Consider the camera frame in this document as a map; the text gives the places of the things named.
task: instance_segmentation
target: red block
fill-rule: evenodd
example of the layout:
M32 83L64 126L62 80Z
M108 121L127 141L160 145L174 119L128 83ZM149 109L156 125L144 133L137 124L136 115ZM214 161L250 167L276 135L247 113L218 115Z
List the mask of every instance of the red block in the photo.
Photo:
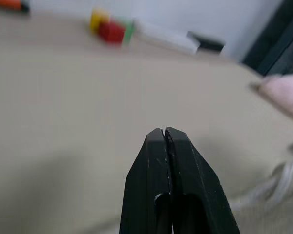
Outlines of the red block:
M126 29L115 22L101 22L98 35L107 43L121 44Z

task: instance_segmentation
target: white object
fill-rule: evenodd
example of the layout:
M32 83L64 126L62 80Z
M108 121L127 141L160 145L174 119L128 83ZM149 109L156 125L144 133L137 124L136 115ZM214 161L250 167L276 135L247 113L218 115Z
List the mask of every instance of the white object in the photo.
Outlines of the white object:
M175 32L149 23L135 21L137 34L147 40L158 42L159 44L169 46L182 52L196 54L200 43L187 38L185 32Z
M278 166L230 206L243 234L293 234L293 162Z

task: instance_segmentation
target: black object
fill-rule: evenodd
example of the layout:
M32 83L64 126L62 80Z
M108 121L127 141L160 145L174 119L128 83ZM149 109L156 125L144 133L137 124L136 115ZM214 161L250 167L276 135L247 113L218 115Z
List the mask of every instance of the black object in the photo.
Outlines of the black object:
M291 72L293 52L281 57L293 42L293 0L283 0L263 32L248 51L243 63L266 76Z
M0 4L0 10L6 11L6 12L17 12L24 15L28 15L30 13L30 7L28 4L20 1L19 7L9 6L8 3L4 4L4 1L2 1L3 4Z
M146 136L125 183L120 234L239 234L218 177L187 135Z
M198 35L195 32L188 32L187 37L192 38L193 40L200 43L199 48L204 48L208 50L213 50L216 52L221 52L224 48L225 44L221 41L204 37L202 35Z

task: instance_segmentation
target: white wall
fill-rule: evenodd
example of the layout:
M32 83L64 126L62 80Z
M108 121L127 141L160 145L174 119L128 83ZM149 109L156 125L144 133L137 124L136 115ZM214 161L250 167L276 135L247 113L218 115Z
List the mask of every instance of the white wall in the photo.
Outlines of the white wall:
M282 0L32 0L34 9L90 17L93 7L119 16L222 39L223 53L241 60Z

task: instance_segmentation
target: dark panel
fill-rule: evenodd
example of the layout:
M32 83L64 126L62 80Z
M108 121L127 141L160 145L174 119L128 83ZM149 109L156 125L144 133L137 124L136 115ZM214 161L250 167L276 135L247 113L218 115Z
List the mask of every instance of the dark panel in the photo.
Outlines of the dark panel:
M174 193L174 233L182 234L187 225L191 232L205 234L239 234L225 193L213 169L192 145L187 135L174 128L166 128L169 165L177 181ZM196 207L189 210L185 207Z
M257 71L262 75L266 75L269 70L272 69L273 65L280 59L285 50L293 42L293 20L288 25L287 29L284 31L278 42L274 47L266 54L265 58L259 64ZM276 70L276 73L282 73L282 69Z
M120 234L155 234L156 200L169 195L166 144L163 133L155 129L146 136L125 183ZM167 200L157 202L162 210Z
M243 63L258 70L269 51L276 46L293 20L293 0L285 0L246 55Z

